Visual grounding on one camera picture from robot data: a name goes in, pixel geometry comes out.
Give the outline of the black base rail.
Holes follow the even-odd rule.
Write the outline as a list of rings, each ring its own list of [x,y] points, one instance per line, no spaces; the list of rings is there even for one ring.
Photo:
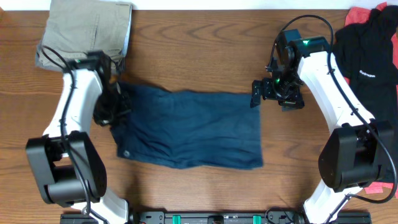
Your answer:
[[[83,218],[78,214],[63,214],[61,224],[100,223],[94,218]],[[304,215],[293,211],[270,210],[266,213],[164,213],[142,212],[130,215],[127,222],[140,224],[266,224],[266,223],[310,223]],[[336,224],[372,224],[368,212],[341,212],[337,219],[329,223]]]

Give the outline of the folded khaki shorts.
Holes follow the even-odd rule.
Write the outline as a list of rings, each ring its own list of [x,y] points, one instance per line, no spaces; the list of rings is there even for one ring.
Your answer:
[[[121,1],[52,0],[42,37],[56,52],[116,50],[127,55],[133,5]]]

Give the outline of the navy blue shorts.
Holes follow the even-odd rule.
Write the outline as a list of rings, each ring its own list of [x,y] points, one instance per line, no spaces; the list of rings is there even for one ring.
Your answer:
[[[119,157],[174,169],[263,166],[261,116],[249,94],[120,87],[132,110],[111,128]]]

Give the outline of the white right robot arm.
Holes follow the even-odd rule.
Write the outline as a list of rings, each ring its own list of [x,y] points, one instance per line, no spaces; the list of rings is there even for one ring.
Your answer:
[[[385,151],[394,135],[360,103],[340,73],[324,37],[304,39],[297,30],[275,39],[269,78],[252,83],[251,107],[275,100],[283,110],[303,108],[300,87],[308,86],[320,107],[330,137],[318,158],[321,180],[302,209],[272,210],[269,223],[370,223],[368,212],[344,212],[362,189],[381,179],[391,155]]]

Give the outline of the folded grey garment underneath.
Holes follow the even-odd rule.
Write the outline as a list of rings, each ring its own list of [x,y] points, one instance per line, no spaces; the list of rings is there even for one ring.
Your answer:
[[[88,52],[78,52],[78,53],[66,53],[61,50],[57,50],[57,52],[65,59],[65,60],[74,60],[86,58],[86,54]],[[126,71],[126,56],[121,53],[121,51],[116,50],[104,50],[104,53],[108,55],[112,62],[111,65],[111,73],[113,75],[123,73]],[[36,46],[35,53],[35,66],[39,68],[43,68],[44,70],[50,70],[55,72],[61,72],[62,68],[58,67],[51,61],[49,61],[42,53],[42,41],[40,41]]]

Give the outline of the black t-shirt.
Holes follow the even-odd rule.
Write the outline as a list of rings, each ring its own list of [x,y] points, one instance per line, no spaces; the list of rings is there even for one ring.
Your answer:
[[[393,64],[392,37],[397,29],[397,6],[373,9],[363,23],[345,26],[335,33],[333,54],[341,74],[361,104],[376,120],[394,128],[386,144],[397,163],[397,67]]]

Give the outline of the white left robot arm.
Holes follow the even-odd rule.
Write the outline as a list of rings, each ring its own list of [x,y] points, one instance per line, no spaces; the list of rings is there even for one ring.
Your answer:
[[[63,68],[63,90],[43,135],[25,151],[42,200],[80,211],[60,223],[129,223],[129,204],[107,184],[105,165],[90,139],[91,122],[106,126],[123,113],[123,95],[110,84],[111,60],[90,56]]]

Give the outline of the red garment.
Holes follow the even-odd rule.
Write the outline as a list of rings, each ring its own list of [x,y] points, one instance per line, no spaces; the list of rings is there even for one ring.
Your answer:
[[[345,19],[345,26],[350,24],[364,24],[370,18],[370,9],[362,7],[352,7]],[[392,63],[397,67],[397,34],[393,33],[391,37],[392,42]],[[379,194],[383,193],[383,188],[392,188],[392,184],[387,184],[387,181],[373,182],[369,187],[365,188],[367,194]]]

